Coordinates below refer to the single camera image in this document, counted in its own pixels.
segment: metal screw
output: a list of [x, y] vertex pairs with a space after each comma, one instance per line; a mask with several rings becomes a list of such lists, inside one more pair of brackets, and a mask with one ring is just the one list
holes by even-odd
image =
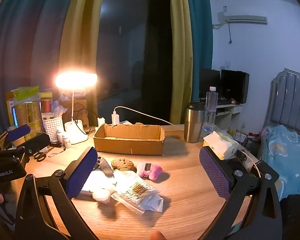
[[63, 170], [57, 170], [57, 171], [54, 173], [54, 176], [60, 177], [62, 174], [63, 174]]
[[242, 171], [240, 171], [240, 170], [236, 170], [236, 171], [234, 172], [234, 174], [235, 174], [236, 176], [238, 176], [238, 177], [241, 177], [241, 176], [243, 175]]
[[33, 179], [33, 174], [28, 174], [28, 175], [26, 176], [26, 180], [31, 180], [31, 179]]
[[271, 180], [271, 179], [272, 179], [272, 177], [271, 177], [271, 175], [270, 175], [269, 173], [266, 173], [266, 174], [265, 174], [265, 178], [268, 179], [268, 180]]

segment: tissue pack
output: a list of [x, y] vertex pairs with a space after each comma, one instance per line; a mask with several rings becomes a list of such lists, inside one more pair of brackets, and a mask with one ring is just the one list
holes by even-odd
[[203, 146], [209, 146], [220, 160], [226, 160], [237, 152], [238, 143], [222, 133], [214, 131], [203, 139]]

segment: blue gripper pad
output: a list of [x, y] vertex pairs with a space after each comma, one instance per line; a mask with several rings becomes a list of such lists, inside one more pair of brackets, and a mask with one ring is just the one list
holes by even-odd
[[232, 173], [229, 165], [220, 160], [208, 146], [200, 150], [199, 159], [219, 197], [228, 201], [231, 195]]
[[8, 142], [13, 142], [15, 140], [18, 140], [19, 138], [21, 138], [22, 136], [27, 135], [28, 133], [31, 132], [31, 127], [28, 124], [25, 124], [23, 126], [20, 126], [18, 128], [16, 128], [15, 130], [9, 131], [8, 135], [6, 137], [6, 140]]
[[87, 147], [76, 161], [65, 170], [66, 195], [69, 199], [77, 197], [98, 160], [94, 147]]

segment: desk lamp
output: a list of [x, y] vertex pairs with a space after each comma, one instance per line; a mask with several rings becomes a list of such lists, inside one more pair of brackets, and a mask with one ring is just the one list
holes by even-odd
[[83, 130], [82, 120], [73, 119], [74, 90], [92, 87], [97, 82], [97, 74], [85, 72], [66, 72], [56, 77], [58, 88], [72, 90], [72, 113], [71, 121], [65, 123], [65, 130], [69, 134], [71, 144], [80, 143], [88, 139], [88, 135]]

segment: white cable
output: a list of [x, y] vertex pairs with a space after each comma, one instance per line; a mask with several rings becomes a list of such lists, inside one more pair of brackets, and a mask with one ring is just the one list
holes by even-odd
[[259, 174], [259, 177], [261, 178], [260, 171], [259, 171], [257, 165], [254, 163], [254, 161], [251, 159], [251, 157], [250, 157], [248, 154], [246, 154], [244, 151], [242, 151], [242, 150], [240, 150], [240, 151], [241, 151], [242, 153], [244, 153], [244, 154], [252, 161], [253, 165], [254, 165], [255, 168], [257, 169], [257, 172], [258, 172], [258, 174]]
[[149, 116], [149, 117], [152, 117], [152, 118], [154, 118], [154, 119], [158, 119], [158, 120], [160, 120], [160, 121], [163, 121], [163, 122], [166, 122], [166, 123], [168, 123], [168, 124], [173, 125], [173, 123], [170, 123], [170, 122], [168, 122], [168, 121], [166, 121], [166, 120], [163, 120], [163, 119], [160, 119], [160, 118], [157, 118], [157, 117], [148, 115], [148, 114], [144, 114], [144, 113], [142, 113], [142, 112], [139, 112], [139, 111], [137, 111], [137, 110], [134, 110], [134, 109], [131, 109], [131, 108], [128, 108], [128, 107], [125, 107], [125, 106], [117, 106], [117, 107], [114, 108], [114, 111], [115, 111], [117, 108], [125, 108], [125, 109], [131, 110], [131, 111], [135, 111], [135, 112], [137, 112], [137, 113], [139, 113], [139, 114], [143, 114], [143, 115], [145, 115], [145, 116]]

